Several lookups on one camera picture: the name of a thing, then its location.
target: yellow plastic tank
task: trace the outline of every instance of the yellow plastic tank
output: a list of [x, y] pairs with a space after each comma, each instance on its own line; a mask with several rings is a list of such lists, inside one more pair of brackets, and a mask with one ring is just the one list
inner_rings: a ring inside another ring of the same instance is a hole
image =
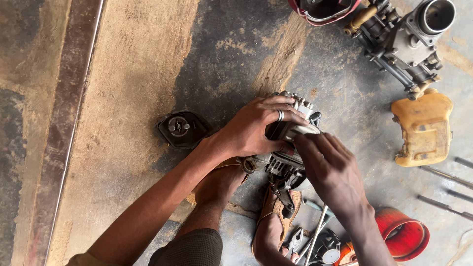
[[396, 163], [412, 167], [443, 161], [452, 139], [448, 120], [452, 109], [452, 100], [433, 88], [427, 89], [425, 95], [415, 101], [393, 102], [393, 120], [401, 125], [404, 139]]

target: brown sandal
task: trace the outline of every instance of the brown sandal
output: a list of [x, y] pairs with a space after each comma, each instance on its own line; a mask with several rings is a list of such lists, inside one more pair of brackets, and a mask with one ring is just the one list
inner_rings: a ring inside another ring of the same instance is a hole
[[[258, 225], [260, 224], [260, 221], [270, 215], [271, 213], [276, 213], [279, 218], [281, 219], [282, 223], [282, 233], [278, 245], [278, 250], [281, 248], [282, 243], [284, 239], [286, 238], [286, 234], [289, 231], [289, 227], [292, 224], [292, 221], [296, 217], [296, 214], [299, 211], [300, 204], [302, 202], [302, 192], [300, 191], [292, 191], [292, 201], [294, 202], [294, 207], [295, 207], [295, 212], [292, 214], [291, 218], [286, 219], [284, 216], [282, 216], [282, 209], [284, 208], [284, 205], [282, 204], [281, 200], [279, 198], [276, 198], [275, 200], [271, 201], [268, 203], [268, 199], [270, 194], [272, 194], [271, 187], [268, 187], [268, 190], [266, 190], [266, 194], [264, 195], [264, 200], [263, 200], [263, 209], [261, 210], [261, 215], [258, 221], [256, 222], [256, 228], [258, 228]], [[254, 244], [254, 238], [253, 242], [251, 243], [251, 253], [254, 256], [253, 252], [253, 244]]]
[[[230, 159], [227, 159], [223, 162], [221, 162], [219, 165], [217, 165], [215, 169], [218, 169], [218, 168], [222, 168], [222, 167], [225, 167], [225, 166], [232, 166], [232, 165], [240, 165], [239, 162], [236, 161], [237, 158], [236, 157], [232, 157]], [[243, 179], [243, 181], [241, 181], [240, 183], [240, 186], [248, 179], [248, 176], [250, 176], [249, 174], [246, 174], [245, 178]], [[190, 204], [193, 204], [193, 205], [196, 205], [196, 201], [195, 201], [195, 188], [189, 193], [189, 195], [187, 195], [187, 197], [185, 197], [185, 200], [187, 202], [189, 202]]]

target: red helmet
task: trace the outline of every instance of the red helmet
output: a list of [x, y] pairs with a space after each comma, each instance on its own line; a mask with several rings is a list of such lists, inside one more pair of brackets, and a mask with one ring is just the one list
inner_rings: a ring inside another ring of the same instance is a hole
[[289, 5], [307, 22], [322, 26], [346, 17], [361, 0], [288, 0]]

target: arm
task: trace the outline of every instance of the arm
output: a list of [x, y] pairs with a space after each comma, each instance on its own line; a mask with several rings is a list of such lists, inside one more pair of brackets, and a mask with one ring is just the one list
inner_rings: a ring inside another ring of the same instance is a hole
[[294, 153], [284, 141], [269, 141], [266, 125], [275, 122], [276, 109], [284, 121], [306, 125], [304, 115], [291, 108], [294, 99], [284, 96], [256, 98], [243, 107], [219, 132], [204, 139], [173, 170], [126, 209], [89, 248], [88, 253], [107, 263], [132, 265], [166, 220], [192, 189], [219, 163], [234, 156]]
[[346, 229], [362, 266], [396, 266], [366, 199], [355, 156], [329, 134], [306, 134], [294, 144], [317, 194]]

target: carburetor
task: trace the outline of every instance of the carburetor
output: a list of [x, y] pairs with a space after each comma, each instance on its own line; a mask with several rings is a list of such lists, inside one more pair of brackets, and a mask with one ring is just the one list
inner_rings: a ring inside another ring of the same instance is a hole
[[[271, 123], [266, 127], [265, 132], [269, 140], [284, 140], [294, 147], [293, 141], [297, 134], [321, 133], [318, 127], [321, 113], [314, 111], [313, 104], [287, 91], [280, 92], [279, 95], [294, 98], [295, 102], [290, 106], [304, 113], [310, 124], [308, 126], [301, 126], [284, 121]], [[269, 154], [243, 157], [238, 160], [248, 174], [266, 169], [266, 172], [269, 174], [268, 179], [271, 184], [271, 190], [284, 205], [282, 214], [284, 217], [290, 218], [295, 211], [295, 207], [289, 195], [289, 190], [302, 191], [310, 187], [310, 182], [306, 177], [306, 169], [297, 150], [295, 149], [294, 155], [275, 151]]]
[[456, 9], [450, 0], [423, 0], [403, 16], [388, 0], [369, 0], [344, 28], [365, 47], [365, 56], [380, 71], [396, 77], [408, 92], [409, 100], [424, 95], [425, 89], [440, 77], [432, 70], [442, 68], [435, 43], [452, 26]]

